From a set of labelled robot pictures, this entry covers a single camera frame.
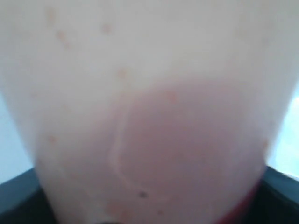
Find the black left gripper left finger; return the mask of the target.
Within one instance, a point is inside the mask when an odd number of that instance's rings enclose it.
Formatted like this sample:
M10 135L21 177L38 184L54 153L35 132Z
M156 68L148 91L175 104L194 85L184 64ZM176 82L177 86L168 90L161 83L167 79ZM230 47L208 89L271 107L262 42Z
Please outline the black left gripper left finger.
M0 185L0 222L2 224L56 223L56 218L33 169Z

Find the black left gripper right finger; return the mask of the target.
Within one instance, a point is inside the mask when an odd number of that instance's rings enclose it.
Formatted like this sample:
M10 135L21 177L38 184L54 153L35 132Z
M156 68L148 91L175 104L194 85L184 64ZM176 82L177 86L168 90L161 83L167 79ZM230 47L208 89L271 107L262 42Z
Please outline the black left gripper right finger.
M299 182L267 167L261 181L220 224L297 224Z

